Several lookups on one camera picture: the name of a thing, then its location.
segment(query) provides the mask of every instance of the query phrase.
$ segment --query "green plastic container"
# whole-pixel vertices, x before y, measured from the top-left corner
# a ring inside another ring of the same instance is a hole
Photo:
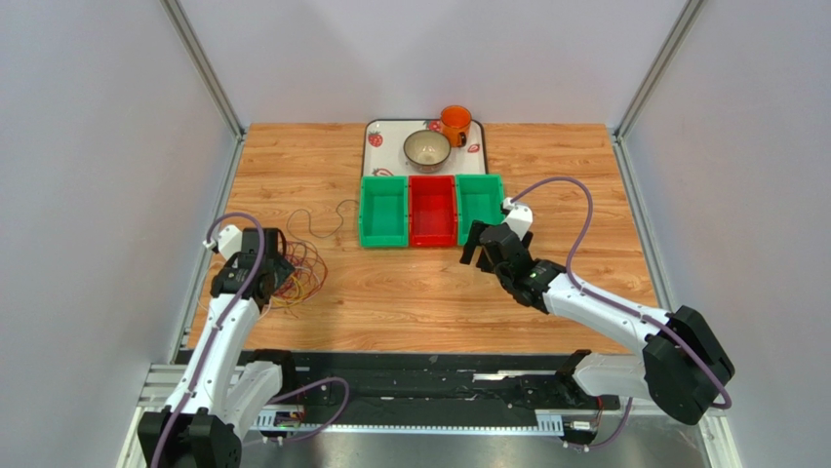
[[[458,244],[467,242],[467,235],[474,220],[487,224],[499,224],[505,220],[502,214],[501,175],[457,175],[455,195],[458,202]]]
[[[407,178],[361,179],[358,239],[361,247],[406,247],[409,239]]]

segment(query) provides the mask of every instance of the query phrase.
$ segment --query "bowl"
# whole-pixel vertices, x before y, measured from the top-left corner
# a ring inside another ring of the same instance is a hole
[[[419,130],[404,140],[404,155],[422,173],[435,173],[442,169],[450,157],[450,141],[432,130]]]

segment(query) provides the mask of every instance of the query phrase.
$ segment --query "wooden table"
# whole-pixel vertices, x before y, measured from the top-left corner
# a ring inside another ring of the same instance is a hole
[[[253,125],[227,210],[248,212],[285,230],[296,209],[312,212],[315,232],[330,232],[344,199],[359,197],[364,124]],[[489,168],[505,194],[546,176],[574,176],[591,189],[594,221],[574,260],[586,281],[654,305],[652,284],[605,127],[486,124]],[[532,255],[564,263],[585,217],[582,192],[566,183],[524,200],[534,209]],[[308,236],[307,217],[292,231],[313,240],[330,268],[323,290],[291,310],[272,310],[247,348],[327,351],[571,353],[577,348],[625,352],[575,322],[514,302],[493,275],[458,263],[460,248],[365,250],[358,246],[357,206],[326,240]],[[247,225],[242,219],[238,226]],[[214,265],[209,280],[218,270]],[[208,284],[202,304],[207,304]],[[189,338],[205,323],[199,310]]]

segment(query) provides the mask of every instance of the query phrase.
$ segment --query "gray wall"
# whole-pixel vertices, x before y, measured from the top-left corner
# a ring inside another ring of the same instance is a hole
[[[232,150],[158,1],[0,3],[0,465],[113,466]]]
[[[737,376],[745,466],[828,466],[831,4],[709,2],[628,139],[677,303]]]
[[[240,118],[623,115],[684,0],[182,0]]]

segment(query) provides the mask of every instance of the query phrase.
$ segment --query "gray floor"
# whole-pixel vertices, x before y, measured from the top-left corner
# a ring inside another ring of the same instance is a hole
[[[616,427],[604,416],[601,437]],[[250,433],[246,441],[258,434]],[[697,427],[666,416],[633,416],[607,448],[589,453],[564,449],[541,437],[438,436],[331,433],[283,448],[254,444],[243,451],[244,467],[441,468],[441,467],[643,467],[708,468]]]

